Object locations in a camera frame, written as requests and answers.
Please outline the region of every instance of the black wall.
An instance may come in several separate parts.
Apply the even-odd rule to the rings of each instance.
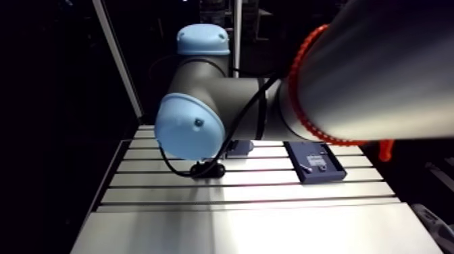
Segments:
[[[138,121],[91,1],[11,1],[2,10],[2,133],[12,139],[2,142],[3,168],[14,175],[2,177],[11,185],[2,208],[13,215],[7,239],[18,239],[7,242],[17,253],[69,253]]]

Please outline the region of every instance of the dark background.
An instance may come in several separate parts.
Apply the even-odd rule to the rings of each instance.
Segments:
[[[192,1],[106,0],[132,81],[153,123],[159,100],[178,63],[174,35],[198,22]],[[263,20],[266,42],[243,41],[241,67],[255,73],[273,70],[293,56],[302,39],[329,23],[343,1],[261,1],[275,16]],[[128,100],[91,1],[21,1],[2,9],[3,133],[13,154],[4,176],[11,191],[5,210],[17,219],[10,235],[16,248],[33,253],[69,253],[109,162],[138,120]],[[157,19],[160,18],[164,37]],[[402,201],[423,203],[454,223],[453,193],[425,167],[430,162],[453,177],[444,158],[453,157],[452,140],[397,141],[393,160],[381,163],[378,146],[363,147]]]

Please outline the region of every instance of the robotic arm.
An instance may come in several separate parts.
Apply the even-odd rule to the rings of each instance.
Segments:
[[[341,140],[454,136],[454,9],[445,4],[350,1],[297,66],[296,100],[287,80],[275,81],[233,138],[316,141],[295,104],[310,126]],[[187,26],[177,40],[187,59],[161,102],[156,137],[177,157],[212,157],[266,80],[226,77],[220,27]]]

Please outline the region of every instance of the white vertical post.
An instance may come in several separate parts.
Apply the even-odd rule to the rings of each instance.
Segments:
[[[110,27],[109,18],[107,17],[107,12],[104,9],[102,0],[93,0],[93,5],[95,6],[95,11],[98,16],[99,22],[104,32],[104,36],[107,39],[107,44],[109,45],[110,51],[112,53],[115,64],[117,65],[118,72],[123,80],[124,88],[128,93],[129,100],[132,104],[132,108],[136,114],[137,118],[141,118],[143,115],[141,104],[136,97],[132,81],[129,79],[128,71],[122,59],[122,54],[120,53],[119,47],[115,40],[114,32]]]
[[[233,53],[233,68],[240,68],[241,55],[241,14],[243,12],[243,0],[235,0],[235,19],[233,23],[234,32],[234,53]],[[233,77],[238,78],[239,73],[233,72]]]

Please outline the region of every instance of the metal work surface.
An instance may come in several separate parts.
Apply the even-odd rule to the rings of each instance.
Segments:
[[[441,253],[405,203],[93,213],[73,254]]]
[[[440,253],[358,147],[330,146],[347,171],[338,182],[300,184],[280,141],[193,180],[167,169],[153,137],[139,128],[73,254]]]

